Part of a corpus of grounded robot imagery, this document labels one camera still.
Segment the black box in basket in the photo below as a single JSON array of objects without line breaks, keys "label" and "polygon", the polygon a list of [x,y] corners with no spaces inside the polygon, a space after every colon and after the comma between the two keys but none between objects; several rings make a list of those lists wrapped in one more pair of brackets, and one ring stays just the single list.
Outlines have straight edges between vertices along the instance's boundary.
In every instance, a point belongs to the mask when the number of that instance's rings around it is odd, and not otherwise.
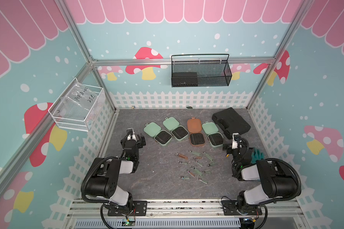
[{"label": "black box in basket", "polygon": [[196,72],[175,72],[172,74],[172,87],[195,87],[198,86]]}]

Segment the green case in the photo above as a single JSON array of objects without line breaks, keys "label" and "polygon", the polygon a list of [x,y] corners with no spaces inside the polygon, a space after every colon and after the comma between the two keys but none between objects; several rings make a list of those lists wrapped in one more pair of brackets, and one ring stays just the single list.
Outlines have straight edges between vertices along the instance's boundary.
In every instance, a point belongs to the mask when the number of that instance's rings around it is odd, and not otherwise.
[{"label": "green case", "polygon": [[223,135],[219,132],[219,128],[214,122],[205,122],[202,129],[206,133],[210,145],[214,148],[221,147],[224,143]]},{"label": "green case", "polygon": [[172,136],[174,136],[177,141],[182,141],[189,135],[187,129],[180,125],[180,123],[174,117],[165,118],[163,125],[171,132]]},{"label": "green case", "polygon": [[144,132],[162,146],[166,146],[172,140],[173,137],[169,132],[163,130],[155,122],[146,124]]}]

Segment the brown nail clipper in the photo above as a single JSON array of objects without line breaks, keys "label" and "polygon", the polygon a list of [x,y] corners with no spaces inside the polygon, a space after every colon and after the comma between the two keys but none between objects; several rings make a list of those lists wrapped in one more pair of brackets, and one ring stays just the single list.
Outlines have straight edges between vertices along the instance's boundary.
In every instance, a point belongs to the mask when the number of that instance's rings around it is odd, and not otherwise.
[{"label": "brown nail clipper", "polygon": [[188,160],[188,156],[180,154],[180,153],[175,153],[176,156]]}]

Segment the brown case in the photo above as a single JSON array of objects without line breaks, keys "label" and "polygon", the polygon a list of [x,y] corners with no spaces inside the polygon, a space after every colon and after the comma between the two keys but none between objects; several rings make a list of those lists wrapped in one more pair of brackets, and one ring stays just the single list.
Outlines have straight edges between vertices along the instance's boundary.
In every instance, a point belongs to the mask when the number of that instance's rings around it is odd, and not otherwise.
[{"label": "brown case", "polygon": [[191,118],[187,120],[187,127],[189,131],[189,140],[192,146],[200,147],[205,144],[205,138],[202,133],[202,123],[198,118]]}]

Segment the front aluminium rail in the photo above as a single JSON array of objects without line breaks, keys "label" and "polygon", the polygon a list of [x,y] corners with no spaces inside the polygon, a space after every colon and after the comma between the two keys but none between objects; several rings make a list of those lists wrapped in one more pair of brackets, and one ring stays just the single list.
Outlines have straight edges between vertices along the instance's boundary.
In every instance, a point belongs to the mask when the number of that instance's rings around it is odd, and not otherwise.
[{"label": "front aluminium rail", "polygon": [[[146,218],[217,218],[242,217],[237,210],[223,207],[220,198],[206,199],[145,199],[145,207],[137,212],[145,213]],[[99,203],[86,203],[80,199],[75,200],[67,218],[97,218],[100,216]],[[304,217],[299,203],[296,200],[267,204],[268,216],[271,218],[299,218]]]}]

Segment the black plastic tool case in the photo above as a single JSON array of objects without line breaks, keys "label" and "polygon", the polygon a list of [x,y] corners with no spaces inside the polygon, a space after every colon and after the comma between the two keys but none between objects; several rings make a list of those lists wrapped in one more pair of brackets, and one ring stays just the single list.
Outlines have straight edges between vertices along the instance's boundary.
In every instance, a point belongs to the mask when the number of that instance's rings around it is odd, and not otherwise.
[{"label": "black plastic tool case", "polygon": [[231,107],[214,113],[212,120],[228,139],[232,139],[234,133],[242,135],[251,129],[250,124]]}]

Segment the green work glove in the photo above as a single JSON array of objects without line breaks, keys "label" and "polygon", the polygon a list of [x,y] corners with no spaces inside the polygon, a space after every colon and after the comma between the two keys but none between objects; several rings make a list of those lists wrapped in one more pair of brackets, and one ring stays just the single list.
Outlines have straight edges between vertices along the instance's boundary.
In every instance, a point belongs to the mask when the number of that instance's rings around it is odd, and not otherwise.
[{"label": "green work glove", "polygon": [[258,160],[264,160],[265,154],[260,152],[258,148],[253,148],[253,152],[251,154],[251,164],[256,164]]}]

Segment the green nail clipper large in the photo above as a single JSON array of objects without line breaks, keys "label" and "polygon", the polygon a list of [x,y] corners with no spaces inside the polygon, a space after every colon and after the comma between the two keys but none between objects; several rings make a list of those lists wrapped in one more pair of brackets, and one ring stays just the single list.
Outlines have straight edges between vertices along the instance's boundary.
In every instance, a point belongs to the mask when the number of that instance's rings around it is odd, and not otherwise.
[{"label": "green nail clipper large", "polygon": [[213,159],[212,156],[209,155],[208,153],[203,152],[203,155],[206,156],[211,162],[214,162],[214,159]]}]

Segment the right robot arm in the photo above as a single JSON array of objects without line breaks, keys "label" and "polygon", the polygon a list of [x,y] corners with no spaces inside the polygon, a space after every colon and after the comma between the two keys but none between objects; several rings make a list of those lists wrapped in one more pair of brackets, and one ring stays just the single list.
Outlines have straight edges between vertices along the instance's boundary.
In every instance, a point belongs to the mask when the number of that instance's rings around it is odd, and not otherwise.
[{"label": "right robot arm", "polygon": [[234,178],[260,182],[250,190],[241,191],[236,200],[223,197],[225,215],[260,215],[261,206],[292,200],[301,194],[301,178],[293,166],[278,158],[262,158],[261,152],[250,147],[240,134],[233,133],[232,145],[224,145],[223,149],[233,156]]}]

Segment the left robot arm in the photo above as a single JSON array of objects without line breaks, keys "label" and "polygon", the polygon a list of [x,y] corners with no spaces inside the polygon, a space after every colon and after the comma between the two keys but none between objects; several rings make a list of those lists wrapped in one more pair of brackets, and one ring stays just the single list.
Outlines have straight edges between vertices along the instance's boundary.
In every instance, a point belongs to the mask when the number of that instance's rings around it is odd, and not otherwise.
[{"label": "left robot arm", "polygon": [[146,146],[145,137],[132,128],[120,141],[121,156],[97,157],[81,184],[81,198],[88,203],[101,203],[106,208],[128,215],[135,209],[130,192],[118,186],[121,174],[133,174],[139,166],[139,149]]}]

